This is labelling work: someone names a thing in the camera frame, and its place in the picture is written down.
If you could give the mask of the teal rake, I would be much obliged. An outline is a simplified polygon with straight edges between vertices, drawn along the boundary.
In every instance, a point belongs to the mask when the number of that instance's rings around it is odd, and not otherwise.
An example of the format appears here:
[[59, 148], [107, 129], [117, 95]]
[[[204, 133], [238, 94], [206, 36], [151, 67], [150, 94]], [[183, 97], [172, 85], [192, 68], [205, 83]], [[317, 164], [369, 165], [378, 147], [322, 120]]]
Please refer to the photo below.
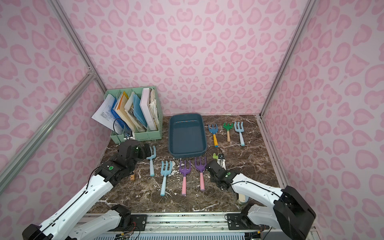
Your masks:
[[154, 170], [154, 159], [156, 158], [156, 147], [155, 146], [151, 146], [150, 147], [150, 151], [151, 151], [151, 155], [149, 157], [147, 157], [147, 160], [150, 161], [150, 176], [151, 177], [154, 177], [155, 176], [155, 170]]

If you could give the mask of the purple rake pink handle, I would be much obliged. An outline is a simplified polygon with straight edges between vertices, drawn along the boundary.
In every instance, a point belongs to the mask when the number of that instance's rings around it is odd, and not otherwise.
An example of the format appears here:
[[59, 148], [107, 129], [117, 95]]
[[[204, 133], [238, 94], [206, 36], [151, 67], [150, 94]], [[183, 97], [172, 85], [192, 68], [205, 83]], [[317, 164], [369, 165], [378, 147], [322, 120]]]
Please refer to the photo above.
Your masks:
[[207, 165], [207, 157], [195, 158], [195, 168], [200, 172], [200, 189], [205, 191], [204, 171]]
[[192, 170], [192, 163], [190, 160], [180, 160], [180, 173], [183, 175], [183, 184], [182, 184], [182, 196], [187, 195], [187, 175]]

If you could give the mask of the teal plastic storage box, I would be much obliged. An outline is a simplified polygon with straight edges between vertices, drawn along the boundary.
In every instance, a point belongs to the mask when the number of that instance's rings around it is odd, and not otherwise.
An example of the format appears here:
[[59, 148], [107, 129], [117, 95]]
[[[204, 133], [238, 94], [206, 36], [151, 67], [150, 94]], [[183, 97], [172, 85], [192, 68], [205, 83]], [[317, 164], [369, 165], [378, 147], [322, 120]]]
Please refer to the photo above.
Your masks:
[[206, 150], [205, 125], [200, 114], [181, 114], [170, 118], [169, 152], [174, 158], [199, 157]]

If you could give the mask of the blue rake yellow handle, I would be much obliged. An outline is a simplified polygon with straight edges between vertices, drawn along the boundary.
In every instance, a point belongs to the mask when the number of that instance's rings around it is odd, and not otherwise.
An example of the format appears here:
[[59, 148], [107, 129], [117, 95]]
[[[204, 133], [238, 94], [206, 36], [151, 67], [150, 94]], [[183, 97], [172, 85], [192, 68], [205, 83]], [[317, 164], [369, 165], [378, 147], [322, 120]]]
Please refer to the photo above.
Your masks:
[[208, 125], [209, 127], [209, 132], [213, 135], [213, 141], [214, 141], [214, 147], [215, 148], [218, 148], [219, 145], [218, 145], [218, 140], [217, 140], [217, 132], [218, 132], [218, 125], [217, 124], [212, 124], [212, 125]]

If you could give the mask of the green rake thin wooden handle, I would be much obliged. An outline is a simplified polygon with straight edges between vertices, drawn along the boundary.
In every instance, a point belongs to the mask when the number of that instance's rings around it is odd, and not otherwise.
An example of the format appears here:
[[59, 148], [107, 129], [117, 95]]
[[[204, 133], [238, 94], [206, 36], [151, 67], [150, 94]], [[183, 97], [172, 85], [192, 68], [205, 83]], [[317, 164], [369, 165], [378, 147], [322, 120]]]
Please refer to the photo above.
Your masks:
[[227, 142], [231, 142], [231, 135], [230, 135], [230, 130], [234, 127], [234, 124], [233, 123], [224, 123], [223, 124], [223, 128], [226, 130], [227, 132]]

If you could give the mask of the light blue rake white handle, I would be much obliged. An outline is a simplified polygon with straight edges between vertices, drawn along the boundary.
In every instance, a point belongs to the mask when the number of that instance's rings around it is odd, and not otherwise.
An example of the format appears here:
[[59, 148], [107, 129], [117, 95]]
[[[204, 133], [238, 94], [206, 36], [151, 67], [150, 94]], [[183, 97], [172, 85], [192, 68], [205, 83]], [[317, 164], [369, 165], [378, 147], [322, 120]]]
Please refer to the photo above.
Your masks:
[[234, 127], [235, 127], [235, 131], [239, 133], [240, 144], [242, 147], [244, 147], [245, 142], [243, 138], [243, 132], [244, 132], [243, 122], [235, 122]]

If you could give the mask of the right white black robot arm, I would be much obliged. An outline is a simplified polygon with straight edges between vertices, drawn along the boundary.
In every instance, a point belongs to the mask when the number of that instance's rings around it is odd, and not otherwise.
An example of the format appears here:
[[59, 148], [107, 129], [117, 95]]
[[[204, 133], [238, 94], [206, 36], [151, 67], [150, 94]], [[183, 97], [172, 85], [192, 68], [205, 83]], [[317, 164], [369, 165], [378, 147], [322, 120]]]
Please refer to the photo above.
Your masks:
[[239, 214], [227, 214], [230, 230], [262, 231], [274, 227], [292, 240], [307, 238], [317, 215], [295, 188], [264, 185], [238, 171], [222, 168], [215, 160], [206, 165], [206, 170], [220, 189], [259, 202], [258, 205], [247, 204]]

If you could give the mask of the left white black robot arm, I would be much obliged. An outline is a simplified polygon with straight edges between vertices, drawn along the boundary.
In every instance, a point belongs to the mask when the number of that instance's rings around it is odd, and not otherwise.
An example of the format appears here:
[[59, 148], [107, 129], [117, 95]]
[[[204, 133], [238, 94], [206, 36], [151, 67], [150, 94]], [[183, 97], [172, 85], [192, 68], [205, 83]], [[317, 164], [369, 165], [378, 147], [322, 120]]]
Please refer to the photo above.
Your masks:
[[40, 225], [29, 225], [22, 233], [24, 240], [93, 240], [110, 230], [130, 232], [136, 226], [131, 211], [115, 205], [105, 214], [78, 225], [79, 220], [121, 180], [130, 177], [136, 164], [151, 156], [149, 144], [126, 140], [118, 152], [90, 175], [86, 185], [63, 207]]

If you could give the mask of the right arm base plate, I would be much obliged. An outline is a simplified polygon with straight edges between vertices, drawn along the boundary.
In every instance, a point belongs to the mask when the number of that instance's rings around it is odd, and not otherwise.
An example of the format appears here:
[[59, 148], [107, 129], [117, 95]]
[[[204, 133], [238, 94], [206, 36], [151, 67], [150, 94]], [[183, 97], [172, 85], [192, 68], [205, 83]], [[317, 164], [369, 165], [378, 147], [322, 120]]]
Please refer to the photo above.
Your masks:
[[257, 226], [242, 213], [225, 214], [225, 219], [228, 223], [229, 230], [255, 230]]

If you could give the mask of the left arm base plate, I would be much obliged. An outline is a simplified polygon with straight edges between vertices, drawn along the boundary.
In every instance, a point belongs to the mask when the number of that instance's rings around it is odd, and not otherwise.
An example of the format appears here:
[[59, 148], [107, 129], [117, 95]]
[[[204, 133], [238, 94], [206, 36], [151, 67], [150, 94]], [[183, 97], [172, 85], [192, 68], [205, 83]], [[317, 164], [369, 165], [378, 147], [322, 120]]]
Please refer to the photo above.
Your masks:
[[119, 229], [122, 232], [144, 231], [146, 229], [148, 215], [127, 215], [121, 219]]

